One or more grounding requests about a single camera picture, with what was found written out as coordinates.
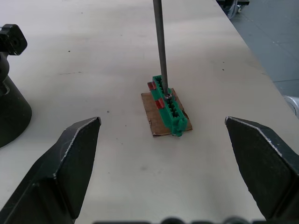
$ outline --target white table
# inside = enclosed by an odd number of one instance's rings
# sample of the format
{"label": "white table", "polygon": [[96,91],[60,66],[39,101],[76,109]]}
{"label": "white table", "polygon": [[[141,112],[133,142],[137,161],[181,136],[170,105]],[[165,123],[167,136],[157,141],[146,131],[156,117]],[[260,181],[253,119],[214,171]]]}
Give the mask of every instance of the white table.
{"label": "white table", "polygon": [[263,218],[224,119],[269,126],[297,153],[299,121],[214,0],[163,0],[163,8],[169,86],[194,128],[181,138],[153,138],[141,100],[160,73],[151,0],[1,3],[1,23],[18,24],[28,40],[23,54],[8,60],[33,117],[0,149],[0,207],[66,127],[100,116],[77,224]]}

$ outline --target floor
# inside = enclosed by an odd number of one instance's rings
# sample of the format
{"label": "floor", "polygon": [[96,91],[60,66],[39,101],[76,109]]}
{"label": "floor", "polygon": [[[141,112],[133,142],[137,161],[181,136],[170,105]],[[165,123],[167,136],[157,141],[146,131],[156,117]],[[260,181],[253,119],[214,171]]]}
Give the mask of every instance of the floor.
{"label": "floor", "polygon": [[299,0],[250,0],[231,21],[281,94],[299,97]]}

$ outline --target screwdriver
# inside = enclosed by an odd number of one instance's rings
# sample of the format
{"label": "screwdriver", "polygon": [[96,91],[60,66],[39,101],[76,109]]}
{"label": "screwdriver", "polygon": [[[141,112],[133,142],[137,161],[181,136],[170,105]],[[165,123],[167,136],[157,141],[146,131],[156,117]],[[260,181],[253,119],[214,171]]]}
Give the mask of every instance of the screwdriver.
{"label": "screwdriver", "polygon": [[163,14],[161,0],[153,0],[154,12],[160,57],[160,67],[162,76],[162,88],[164,91],[165,99],[170,99],[171,94],[168,92],[168,80],[167,80],[167,67],[166,67],[166,55],[165,55],[165,41],[164,41],[164,27],[163,27]]}

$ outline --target red tab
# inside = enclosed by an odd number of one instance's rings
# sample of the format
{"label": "red tab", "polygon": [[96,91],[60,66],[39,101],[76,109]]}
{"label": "red tab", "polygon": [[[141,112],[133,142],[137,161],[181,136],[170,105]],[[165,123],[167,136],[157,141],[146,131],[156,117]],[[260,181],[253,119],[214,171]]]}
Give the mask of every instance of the red tab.
{"label": "red tab", "polygon": [[155,90],[157,88],[155,82],[149,82],[148,87],[149,87],[149,90]]}
{"label": "red tab", "polygon": [[162,98],[160,98],[159,100],[156,100],[155,103],[156,103],[158,109],[163,109],[165,107],[165,104],[164,104],[164,101]]}

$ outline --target brown cardboard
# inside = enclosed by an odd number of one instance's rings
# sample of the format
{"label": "brown cardboard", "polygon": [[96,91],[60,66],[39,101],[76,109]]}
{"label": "brown cardboard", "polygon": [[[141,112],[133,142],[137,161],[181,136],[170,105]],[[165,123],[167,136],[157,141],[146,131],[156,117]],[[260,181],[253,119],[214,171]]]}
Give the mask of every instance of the brown cardboard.
{"label": "brown cardboard", "polygon": [[[181,102],[179,101],[179,98],[177,97],[176,92],[174,91],[174,89],[171,89],[171,90],[172,90],[174,96],[176,97],[176,101],[179,105],[179,108],[183,111],[184,115],[188,119],[186,131],[192,130],[191,122],[188,118],[188,115],[185,113],[184,108],[183,108]],[[162,136],[162,135],[170,134],[170,129],[164,126],[164,123],[160,117],[159,110],[156,106],[156,103],[155,103],[151,93],[150,92],[142,93],[141,98],[143,101],[144,109],[146,112],[146,116],[148,117],[149,126],[150,126],[153,136]]]}

